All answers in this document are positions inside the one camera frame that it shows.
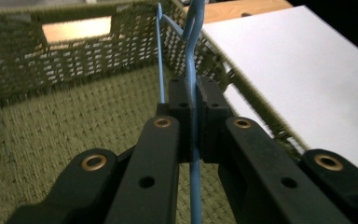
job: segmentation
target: screw hole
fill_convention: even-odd
[[[238,123],[239,125],[242,125],[242,126],[247,126],[247,125],[249,125],[249,123],[246,122],[245,120],[240,120],[240,121],[238,121],[237,123]]]
[[[282,179],[281,179],[281,183],[282,183],[285,187],[287,187],[287,188],[289,188],[289,189],[295,189],[295,188],[297,188],[297,182],[296,182],[294,179],[290,178],[290,177],[284,177],[284,178],[282,178]]]
[[[164,125],[168,124],[168,121],[165,119],[161,119],[161,120],[157,121],[157,124],[160,126],[164,126]]]
[[[143,189],[149,189],[153,187],[154,184],[155,184],[155,180],[151,176],[145,176],[139,180],[139,187]]]
[[[88,166],[96,166],[97,164],[101,163],[103,160],[99,157],[89,159],[87,161]]]
[[[241,14],[241,17],[248,17],[248,16],[252,16],[252,14],[249,14],[249,13],[246,13],[246,12]]]
[[[329,165],[329,166],[336,166],[336,162],[329,159],[329,158],[321,158],[321,161],[326,164],[326,165]]]

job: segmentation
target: blue wire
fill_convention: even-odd
[[[158,12],[156,18],[156,27],[158,34],[158,70],[159,70],[159,83],[161,102],[164,103],[164,83],[162,74],[162,56],[161,56],[161,42],[159,35],[159,23],[161,21],[167,22],[173,30],[185,41],[186,43],[186,74],[187,85],[190,88],[190,97],[192,104],[192,149],[193,161],[190,163],[190,205],[191,205],[191,223],[201,223],[201,190],[200,190],[200,151],[197,148],[198,142],[198,109],[197,109],[197,74],[194,63],[194,50],[196,48],[197,40],[200,36],[200,31],[203,24],[205,11],[205,2],[203,0],[193,0],[187,12],[187,19],[185,30],[182,30],[171,18],[163,15],[161,4],[158,3]]]
[[[158,76],[159,76],[159,97],[160,102],[165,104],[165,90],[164,90],[164,73],[162,70],[162,49],[161,49],[161,36],[159,34],[159,22],[162,17],[161,4],[158,3],[158,10],[156,16],[156,30],[157,30],[157,44],[158,44]]]
[[[190,164],[190,205],[191,223],[201,223],[201,191],[200,191],[200,152],[198,142],[198,109],[197,109],[197,75],[194,63],[194,50],[204,19],[205,2],[193,0],[187,12],[183,39],[188,40],[186,45],[186,73],[187,84],[190,88],[191,102],[193,105],[193,162]]]

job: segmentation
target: wooden surface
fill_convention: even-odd
[[[240,18],[243,13],[255,15],[290,7],[292,5],[286,0],[237,0],[213,3],[205,6],[204,23]]]

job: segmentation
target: white surface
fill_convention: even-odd
[[[306,7],[203,29],[306,144],[358,166],[358,48]]]

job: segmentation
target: woven basket wall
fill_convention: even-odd
[[[164,2],[179,24],[184,12]],[[0,223],[22,204],[39,203],[78,153],[119,154],[136,144],[158,102],[155,1],[0,10]],[[49,44],[42,24],[111,16],[109,35]],[[163,27],[165,74],[184,74],[184,45]],[[236,70],[201,38],[198,75],[222,90],[233,82],[272,131],[291,136]],[[202,164],[204,223],[233,223],[217,166]],[[189,223],[188,164],[181,165],[177,223]]]

